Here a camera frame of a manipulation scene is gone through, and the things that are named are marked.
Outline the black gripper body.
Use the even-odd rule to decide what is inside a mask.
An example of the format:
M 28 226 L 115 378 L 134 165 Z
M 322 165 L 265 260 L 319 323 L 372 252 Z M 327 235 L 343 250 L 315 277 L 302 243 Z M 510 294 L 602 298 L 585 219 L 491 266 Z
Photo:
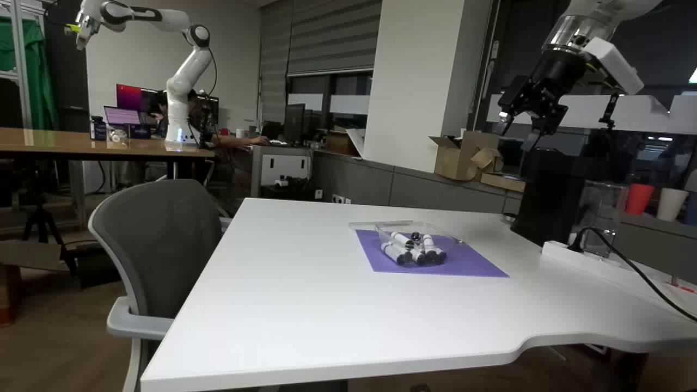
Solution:
M 561 103 L 587 74 L 587 60 L 564 49 L 546 49 L 529 77 L 516 77 L 500 97 L 509 119 L 533 117 L 538 133 L 555 133 L 570 107 Z

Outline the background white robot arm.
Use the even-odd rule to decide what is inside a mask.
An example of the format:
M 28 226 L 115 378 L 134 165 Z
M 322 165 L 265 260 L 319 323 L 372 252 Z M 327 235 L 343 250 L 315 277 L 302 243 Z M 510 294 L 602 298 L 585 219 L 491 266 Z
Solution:
M 201 141 L 189 119 L 189 91 L 213 62 L 212 30 L 203 22 L 164 4 L 79 0 L 63 33 L 87 55 L 89 79 L 123 74 L 164 89 L 169 145 Z

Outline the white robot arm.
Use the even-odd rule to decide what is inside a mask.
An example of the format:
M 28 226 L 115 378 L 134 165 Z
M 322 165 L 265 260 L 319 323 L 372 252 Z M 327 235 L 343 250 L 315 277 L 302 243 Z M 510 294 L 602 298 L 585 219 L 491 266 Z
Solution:
M 521 113 L 533 117 L 538 134 L 554 134 L 570 107 L 562 97 L 589 74 L 597 74 L 611 88 L 605 122 L 622 93 L 637 95 L 645 83 L 637 68 L 613 44 L 614 33 L 628 20 L 653 10 L 663 0 L 570 0 L 554 23 L 543 52 L 528 77 L 516 77 L 500 97 L 502 133 L 509 133 Z

